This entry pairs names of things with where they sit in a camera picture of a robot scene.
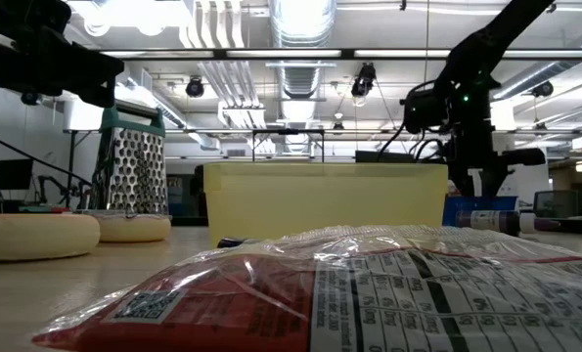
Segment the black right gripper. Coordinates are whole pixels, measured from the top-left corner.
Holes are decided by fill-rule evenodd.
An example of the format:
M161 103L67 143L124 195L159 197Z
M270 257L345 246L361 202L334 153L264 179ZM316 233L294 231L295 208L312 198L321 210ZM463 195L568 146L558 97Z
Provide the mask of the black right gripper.
M545 154L540 149L496 152L492 139L494 131L495 127L489 119L457 122L451 129L451 140L445 157L449 166L449 179L463 197L472 196L469 169L482 169L482 195L495 197L510 174L508 166L546 163Z

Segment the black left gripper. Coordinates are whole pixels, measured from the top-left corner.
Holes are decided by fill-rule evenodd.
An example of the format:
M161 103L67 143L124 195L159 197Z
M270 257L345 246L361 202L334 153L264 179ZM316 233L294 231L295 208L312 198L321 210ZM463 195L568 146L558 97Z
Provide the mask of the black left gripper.
M65 91L100 108L115 104L120 59L65 38L65 22L0 22L0 88L23 95Z

